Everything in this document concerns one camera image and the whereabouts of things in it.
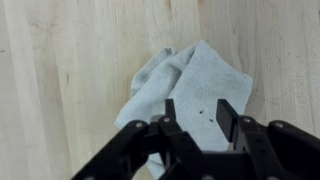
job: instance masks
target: wooden surface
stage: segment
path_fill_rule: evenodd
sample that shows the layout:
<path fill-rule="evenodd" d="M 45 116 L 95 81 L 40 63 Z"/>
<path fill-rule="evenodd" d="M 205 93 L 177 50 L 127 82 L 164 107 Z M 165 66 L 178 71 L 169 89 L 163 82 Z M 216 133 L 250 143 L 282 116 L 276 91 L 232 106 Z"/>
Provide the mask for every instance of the wooden surface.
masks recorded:
<path fill-rule="evenodd" d="M 134 73 L 160 48 L 200 39 L 253 77 L 248 115 L 320 137 L 319 7 L 318 0 L 0 0 L 1 179 L 69 179 L 117 132 Z"/>

